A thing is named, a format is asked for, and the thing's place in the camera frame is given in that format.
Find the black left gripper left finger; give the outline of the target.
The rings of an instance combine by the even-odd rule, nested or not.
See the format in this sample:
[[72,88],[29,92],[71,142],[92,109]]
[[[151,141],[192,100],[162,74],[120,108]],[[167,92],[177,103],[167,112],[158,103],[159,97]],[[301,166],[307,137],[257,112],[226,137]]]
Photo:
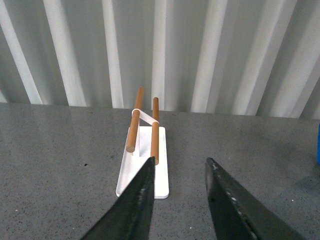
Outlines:
[[155,192],[155,158],[149,157],[114,205],[83,240],[148,240]]

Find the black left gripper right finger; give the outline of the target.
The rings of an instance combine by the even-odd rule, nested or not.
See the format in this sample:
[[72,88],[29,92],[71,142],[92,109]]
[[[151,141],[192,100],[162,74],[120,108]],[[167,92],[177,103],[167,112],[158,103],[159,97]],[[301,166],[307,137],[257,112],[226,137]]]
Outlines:
[[208,205],[219,240],[302,240],[213,158],[205,164]]

